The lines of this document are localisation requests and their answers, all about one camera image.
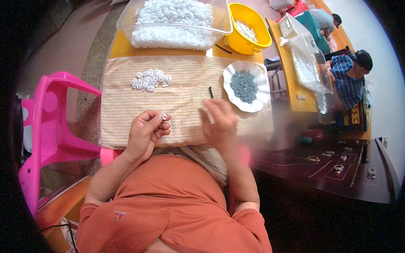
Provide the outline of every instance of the orange t-shirt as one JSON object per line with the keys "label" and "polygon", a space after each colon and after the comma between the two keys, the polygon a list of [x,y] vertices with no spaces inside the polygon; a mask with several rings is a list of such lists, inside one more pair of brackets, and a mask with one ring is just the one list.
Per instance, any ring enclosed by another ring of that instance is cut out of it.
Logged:
{"label": "orange t-shirt", "polygon": [[263,216],[245,209],[230,217],[212,176],[176,155],[151,157],[113,201],[81,207],[79,252],[143,252],[157,238],[180,253],[272,252]]}

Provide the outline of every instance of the printed logo on shirt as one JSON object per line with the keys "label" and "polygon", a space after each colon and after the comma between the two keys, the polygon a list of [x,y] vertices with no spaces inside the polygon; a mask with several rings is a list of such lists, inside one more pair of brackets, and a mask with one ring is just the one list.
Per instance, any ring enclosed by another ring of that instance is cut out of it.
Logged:
{"label": "printed logo on shirt", "polygon": [[119,221],[124,215],[126,215],[126,212],[115,211],[115,222]]}

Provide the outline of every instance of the white wall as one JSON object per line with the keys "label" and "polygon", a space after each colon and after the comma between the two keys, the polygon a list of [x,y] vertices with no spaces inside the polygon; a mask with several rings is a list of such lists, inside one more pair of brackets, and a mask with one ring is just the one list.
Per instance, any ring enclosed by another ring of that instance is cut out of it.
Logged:
{"label": "white wall", "polygon": [[324,0],[342,18],[342,27],[354,50],[364,49],[373,58],[369,74],[373,101],[372,137],[388,137],[388,153],[400,180],[405,168],[405,83],[394,48],[373,12],[362,0]]}

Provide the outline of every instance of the green bag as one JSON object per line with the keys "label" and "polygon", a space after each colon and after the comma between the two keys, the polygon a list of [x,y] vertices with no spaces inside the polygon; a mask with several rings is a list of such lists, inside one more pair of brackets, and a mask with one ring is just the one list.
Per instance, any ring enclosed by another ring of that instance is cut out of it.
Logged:
{"label": "green bag", "polygon": [[326,42],[325,37],[321,35],[321,27],[310,14],[309,11],[304,11],[297,16],[295,19],[298,20],[308,31],[312,34],[313,39],[315,40],[316,46],[322,51],[323,54],[330,54],[330,47]]}

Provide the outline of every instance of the finger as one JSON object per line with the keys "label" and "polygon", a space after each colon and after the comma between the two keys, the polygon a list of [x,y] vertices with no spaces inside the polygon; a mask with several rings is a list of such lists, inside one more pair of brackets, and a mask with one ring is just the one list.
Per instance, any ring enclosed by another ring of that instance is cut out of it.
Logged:
{"label": "finger", "polygon": [[213,103],[211,100],[213,100],[213,99],[205,100],[205,101],[203,101],[202,104],[210,112],[210,114],[214,118],[214,121],[223,118],[225,115],[222,112],[221,108],[217,104]]}
{"label": "finger", "polygon": [[146,110],[140,115],[137,116],[138,119],[143,119],[144,121],[149,121],[150,119],[153,119],[156,117],[156,115],[162,114],[160,111],[155,111],[155,110]]}
{"label": "finger", "polygon": [[164,121],[169,121],[169,120],[171,120],[171,119],[172,119],[172,116],[171,116],[170,114],[166,114],[166,116],[167,116],[167,119],[166,119],[166,120],[164,120]]}
{"label": "finger", "polygon": [[159,129],[154,133],[156,140],[162,138],[162,136],[169,135],[171,133],[170,129]]}
{"label": "finger", "polygon": [[230,106],[229,102],[216,98],[211,99],[211,102],[218,105],[226,115],[233,114],[232,107]]}
{"label": "finger", "polygon": [[149,120],[144,128],[147,134],[151,134],[153,131],[155,131],[156,128],[159,127],[159,125],[163,121],[163,115],[161,113],[158,113],[153,119]]}
{"label": "finger", "polygon": [[169,129],[170,128],[170,124],[163,122],[162,124],[159,125],[158,127],[159,129]]}
{"label": "finger", "polygon": [[202,129],[204,132],[207,132],[209,130],[209,127],[211,126],[211,123],[209,122],[208,115],[204,110],[200,109],[200,114],[201,114],[201,119],[202,119]]}

